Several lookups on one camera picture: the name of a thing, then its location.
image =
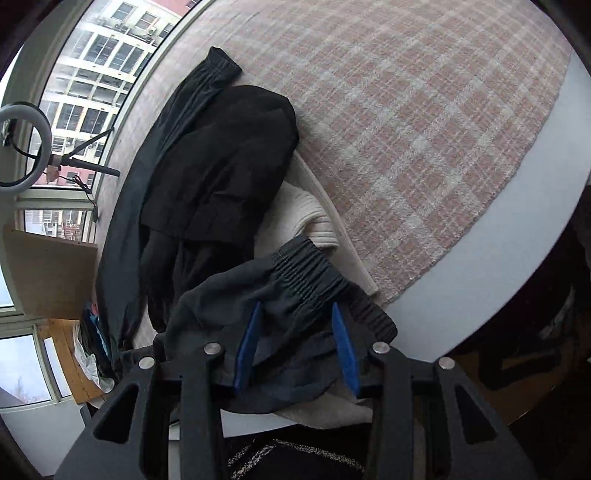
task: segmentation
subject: black jacket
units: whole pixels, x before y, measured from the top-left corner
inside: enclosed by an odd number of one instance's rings
[[[287,98],[238,86],[220,93],[160,163],[141,215],[141,281],[158,332],[183,293],[253,258],[298,140]]]

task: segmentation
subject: sky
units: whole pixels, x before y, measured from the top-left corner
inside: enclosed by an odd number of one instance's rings
[[[51,398],[32,335],[0,339],[0,387],[14,395],[19,378],[28,397],[38,397],[37,401]]]

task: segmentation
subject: metal screw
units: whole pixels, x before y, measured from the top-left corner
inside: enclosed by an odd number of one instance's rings
[[[152,368],[156,360],[154,360],[151,356],[145,356],[139,361],[139,367],[142,370],[147,370],[148,368]]]
[[[439,359],[439,366],[444,370],[451,370],[453,367],[456,366],[456,363],[455,361],[453,361],[453,358],[449,358],[448,356],[442,356]]]
[[[374,352],[380,354],[388,353],[390,351],[390,346],[386,342],[375,342],[372,345],[372,348],[374,349]]]
[[[203,350],[205,350],[205,353],[208,355],[216,355],[221,349],[222,346],[216,342],[208,343],[205,347],[203,347]]]

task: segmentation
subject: clothing pile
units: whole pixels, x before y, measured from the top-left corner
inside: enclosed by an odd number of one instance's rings
[[[391,342],[396,328],[329,261],[339,240],[319,200],[286,181],[299,141],[290,101],[229,87],[240,72],[212,47],[139,149],[99,264],[100,328],[121,378],[143,356],[165,361],[217,341],[260,302],[251,381],[222,407],[296,408],[297,418],[309,418],[302,405],[338,388],[341,376],[332,304],[346,303],[375,340]],[[133,349],[145,303],[158,335]]]

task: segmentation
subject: apartment building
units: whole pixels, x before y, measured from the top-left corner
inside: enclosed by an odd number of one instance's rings
[[[56,154],[78,145],[108,129],[114,122],[134,81],[156,48],[182,15],[196,3],[182,0],[97,0],[67,40],[53,69],[40,103],[53,132],[51,150]],[[29,152],[40,146],[36,132]],[[77,155],[98,163],[105,138]],[[95,173],[62,167],[61,176],[39,186],[76,187],[78,175],[90,187]]]

